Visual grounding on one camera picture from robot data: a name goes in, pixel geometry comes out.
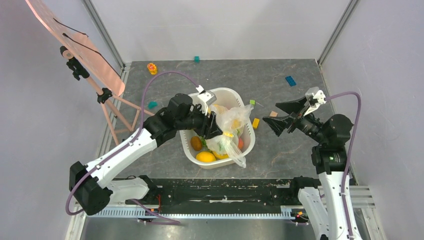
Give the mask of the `clear plastic bag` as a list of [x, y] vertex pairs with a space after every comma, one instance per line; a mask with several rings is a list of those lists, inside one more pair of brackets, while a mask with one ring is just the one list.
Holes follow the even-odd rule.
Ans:
[[210, 108], [215, 112], [216, 122], [223, 131], [223, 134], [205, 141], [206, 146], [212, 152], [218, 154], [228, 154], [237, 165], [242, 168], [246, 167], [246, 158], [242, 156], [241, 150], [238, 148], [238, 140], [241, 136], [242, 128], [250, 119], [250, 114], [254, 109], [251, 104], [226, 108], [222, 105], [213, 104]]

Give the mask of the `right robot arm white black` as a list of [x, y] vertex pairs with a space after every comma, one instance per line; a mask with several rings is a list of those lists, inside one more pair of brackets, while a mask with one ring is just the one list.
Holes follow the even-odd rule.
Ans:
[[317, 142], [311, 149], [311, 162], [318, 179], [295, 177], [290, 183], [289, 199], [302, 204], [317, 240], [362, 239], [354, 217], [349, 186], [348, 154], [345, 144], [355, 126], [343, 114], [321, 122], [309, 110], [322, 100], [302, 97], [276, 103], [286, 116], [266, 116], [263, 120], [280, 136], [283, 131], [300, 130]]

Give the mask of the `white plastic basket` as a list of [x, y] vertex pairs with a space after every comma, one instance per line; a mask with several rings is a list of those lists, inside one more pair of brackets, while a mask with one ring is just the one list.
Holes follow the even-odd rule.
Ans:
[[[227, 87], [218, 87], [211, 90], [217, 97], [216, 104], [224, 106], [228, 109], [233, 107], [243, 107], [244, 103], [241, 96], [233, 89]], [[215, 169], [227, 165], [234, 164], [235, 162], [231, 158], [217, 159], [212, 162], [202, 162], [196, 159], [196, 155], [199, 153], [194, 150], [191, 146], [191, 138], [195, 136], [195, 132], [192, 130], [182, 130], [180, 132], [180, 138], [182, 142], [182, 148], [186, 157], [194, 164], [198, 165], [203, 169]], [[253, 149], [256, 138], [254, 128], [251, 121], [248, 119], [246, 125], [241, 130], [241, 136], [243, 146], [241, 148], [241, 155], [246, 156]]]

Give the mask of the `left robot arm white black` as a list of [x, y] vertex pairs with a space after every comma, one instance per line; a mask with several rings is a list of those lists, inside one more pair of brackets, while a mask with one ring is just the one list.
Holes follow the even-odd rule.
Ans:
[[207, 140], [220, 136], [223, 131], [217, 124], [217, 114], [209, 110], [217, 100], [216, 95], [203, 91], [196, 95], [196, 99], [198, 102], [194, 103], [191, 96], [176, 94], [166, 107], [141, 121], [141, 126], [111, 151], [87, 164], [80, 161], [72, 164], [69, 169], [70, 195], [66, 202], [75, 198], [81, 210], [89, 216], [102, 211], [112, 197], [153, 203], [157, 190], [142, 178], [128, 181], [129, 191], [113, 189], [111, 184], [122, 170], [174, 138], [178, 131], [193, 130]]

